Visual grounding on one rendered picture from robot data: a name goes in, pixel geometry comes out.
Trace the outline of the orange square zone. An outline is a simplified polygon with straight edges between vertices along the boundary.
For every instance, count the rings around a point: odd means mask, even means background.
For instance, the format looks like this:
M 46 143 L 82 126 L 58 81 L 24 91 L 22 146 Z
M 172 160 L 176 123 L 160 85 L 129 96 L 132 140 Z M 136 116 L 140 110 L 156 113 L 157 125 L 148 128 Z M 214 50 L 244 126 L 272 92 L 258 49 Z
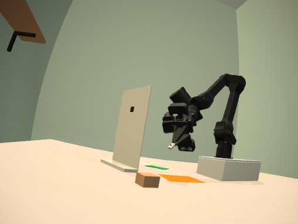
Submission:
M 179 175 L 162 175 L 162 174 L 158 174 L 158 175 L 161 175 L 163 178 L 169 180 L 170 182 L 197 182 L 197 183 L 205 183 L 205 182 L 202 182 L 202 181 L 199 181 L 195 178 L 191 178 L 191 177 L 188 177 L 188 176 L 179 176 Z

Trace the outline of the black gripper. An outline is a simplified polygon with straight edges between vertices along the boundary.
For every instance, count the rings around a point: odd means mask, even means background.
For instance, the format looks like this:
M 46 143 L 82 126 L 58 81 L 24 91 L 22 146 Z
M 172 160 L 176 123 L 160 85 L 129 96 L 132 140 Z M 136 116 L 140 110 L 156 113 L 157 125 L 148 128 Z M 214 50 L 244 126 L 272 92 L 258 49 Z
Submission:
M 195 150 L 195 141 L 189 133 L 193 133 L 193 126 L 196 126 L 195 113 L 188 111 L 186 103 L 172 103 L 168 107 L 169 114 L 177 114 L 176 120 L 172 121 L 173 136 L 172 143 L 178 143 L 179 151 L 193 152 Z

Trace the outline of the brown box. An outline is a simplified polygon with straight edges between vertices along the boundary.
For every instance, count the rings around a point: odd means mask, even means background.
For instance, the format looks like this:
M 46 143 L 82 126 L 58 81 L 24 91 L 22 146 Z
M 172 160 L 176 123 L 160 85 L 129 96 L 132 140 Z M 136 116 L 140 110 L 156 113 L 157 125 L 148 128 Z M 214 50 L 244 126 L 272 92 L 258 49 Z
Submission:
M 137 172 L 135 183 L 143 188 L 159 188 L 160 176 L 150 172 Z

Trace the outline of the grey flat panel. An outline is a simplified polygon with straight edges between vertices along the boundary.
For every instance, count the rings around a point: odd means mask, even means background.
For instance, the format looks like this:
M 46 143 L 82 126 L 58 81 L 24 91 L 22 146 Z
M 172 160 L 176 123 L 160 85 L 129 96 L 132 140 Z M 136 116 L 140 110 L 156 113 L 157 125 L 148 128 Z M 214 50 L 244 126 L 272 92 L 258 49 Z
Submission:
M 138 172 L 152 85 L 124 91 L 113 157 L 101 159 L 122 172 Z

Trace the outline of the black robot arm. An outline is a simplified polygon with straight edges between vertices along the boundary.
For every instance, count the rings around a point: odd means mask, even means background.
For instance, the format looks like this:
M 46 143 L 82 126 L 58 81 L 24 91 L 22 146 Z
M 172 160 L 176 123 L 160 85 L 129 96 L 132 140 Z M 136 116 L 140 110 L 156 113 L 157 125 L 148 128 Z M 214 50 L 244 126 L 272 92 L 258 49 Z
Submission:
M 230 75 L 227 73 L 223 74 L 210 88 L 193 98 L 191 98 L 184 87 L 182 87 L 176 92 L 173 92 L 172 95 L 170 95 L 170 99 L 174 103 L 186 103 L 188 105 L 188 111 L 195 113 L 197 118 L 196 121 L 198 121 L 203 119 L 200 110 L 209 108 L 212 105 L 215 96 L 224 86 L 229 87 L 230 94 L 223 114 L 223 119 L 216 122 L 214 128 L 215 142 L 218 144 L 216 156 L 214 158 L 233 159 L 231 158 L 232 144 L 236 144 L 236 138 L 233 134 L 232 122 L 238 105 L 239 96 L 246 86 L 246 81 L 242 76 Z M 173 133 L 174 130 L 171 122 L 176 120 L 175 116 L 171 116 L 169 112 L 166 112 L 162 120 L 164 133 Z

